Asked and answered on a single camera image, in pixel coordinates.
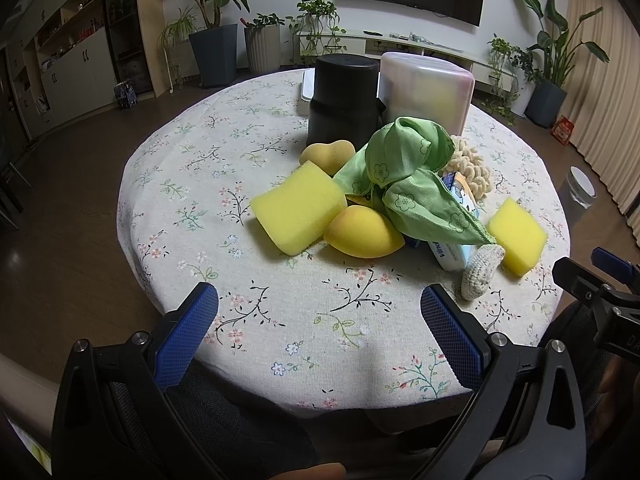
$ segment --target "tablecloth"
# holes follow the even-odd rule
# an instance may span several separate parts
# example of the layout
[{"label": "tablecloth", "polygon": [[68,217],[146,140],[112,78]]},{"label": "tablecloth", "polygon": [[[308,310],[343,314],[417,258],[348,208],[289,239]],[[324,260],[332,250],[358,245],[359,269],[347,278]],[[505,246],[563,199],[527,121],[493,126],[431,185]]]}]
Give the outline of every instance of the tablecloth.
[{"label": "tablecloth", "polygon": [[464,392],[420,315],[423,288],[442,283],[489,331],[536,345],[558,305],[553,263],[569,255],[554,186],[535,151],[472,106],[463,135],[484,155],[495,190],[548,232],[539,264],[519,281],[498,272],[477,301],[427,246],[373,261],[323,241],[280,253],[249,208],[298,167],[308,119],[302,71],[232,86],[188,108],[128,161],[118,200],[120,245],[161,312],[200,281],[220,296],[197,358],[222,378],[291,410],[406,406]]}]

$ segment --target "yellow makeup sponge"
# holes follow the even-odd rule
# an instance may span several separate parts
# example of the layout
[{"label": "yellow makeup sponge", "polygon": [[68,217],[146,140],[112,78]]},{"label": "yellow makeup sponge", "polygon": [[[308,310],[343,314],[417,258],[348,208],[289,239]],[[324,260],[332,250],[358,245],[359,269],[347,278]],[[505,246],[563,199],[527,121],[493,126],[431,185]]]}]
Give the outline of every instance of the yellow makeup sponge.
[{"label": "yellow makeup sponge", "polygon": [[512,198],[500,206],[486,228],[504,247],[502,264],[518,277],[524,276],[536,266],[547,234],[536,219],[520,207]]},{"label": "yellow makeup sponge", "polygon": [[306,162],[249,204],[273,243],[283,253],[296,256],[322,236],[347,207],[347,200],[330,176]]},{"label": "yellow makeup sponge", "polygon": [[300,155],[300,166],[310,160],[327,175],[334,176],[356,154],[356,149],[348,140],[336,140],[331,144],[309,145]]},{"label": "yellow makeup sponge", "polygon": [[380,258],[404,245],[404,238],[389,218],[361,205],[350,205],[335,217],[324,239],[331,247],[356,258]]}]

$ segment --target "green cloth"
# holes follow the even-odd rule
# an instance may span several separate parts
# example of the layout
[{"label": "green cloth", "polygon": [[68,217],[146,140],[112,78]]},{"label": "green cloth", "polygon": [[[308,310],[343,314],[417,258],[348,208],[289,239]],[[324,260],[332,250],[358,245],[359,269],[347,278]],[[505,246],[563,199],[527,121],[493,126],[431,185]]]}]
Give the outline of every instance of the green cloth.
[{"label": "green cloth", "polygon": [[453,151],[451,138],[439,124],[400,117],[376,131],[334,180],[346,195],[366,197],[367,205],[412,238],[495,244],[435,173],[446,166]]}]

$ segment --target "wooden floor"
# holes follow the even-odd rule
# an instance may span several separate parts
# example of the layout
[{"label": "wooden floor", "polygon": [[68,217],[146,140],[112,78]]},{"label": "wooden floor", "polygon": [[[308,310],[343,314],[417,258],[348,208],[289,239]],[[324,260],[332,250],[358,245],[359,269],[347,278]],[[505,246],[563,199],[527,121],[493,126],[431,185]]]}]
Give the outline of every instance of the wooden floor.
[{"label": "wooden floor", "polygon": [[[16,232],[0,226],[0,352],[54,381],[75,340],[123,342],[159,314],[143,294],[116,239],[116,202],[127,159],[151,133],[212,91],[185,86],[111,110],[45,138],[11,186],[24,205]],[[571,165],[596,183],[598,201],[572,235],[583,264],[602,245],[640,262],[631,230],[597,176],[571,146],[529,121],[513,128],[545,161],[559,187]]]}]

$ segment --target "curtain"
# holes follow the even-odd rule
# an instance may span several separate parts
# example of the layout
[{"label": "curtain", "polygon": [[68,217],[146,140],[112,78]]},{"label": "curtain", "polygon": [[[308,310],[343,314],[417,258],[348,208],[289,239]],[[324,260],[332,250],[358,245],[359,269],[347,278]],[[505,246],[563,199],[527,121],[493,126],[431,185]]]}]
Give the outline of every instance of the curtain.
[{"label": "curtain", "polygon": [[638,247],[640,247],[640,208],[633,212],[626,223],[628,223],[633,229],[634,236],[636,237],[636,243],[638,244]]},{"label": "curtain", "polygon": [[604,10],[582,23],[572,43],[595,41],[610,63],[585,46],[578,49],[561,114],[575,125],[571,143],[624,213],[640,192],[640,36],[617,0],[569,0],[571,30],[580,15],[600,6]]}]

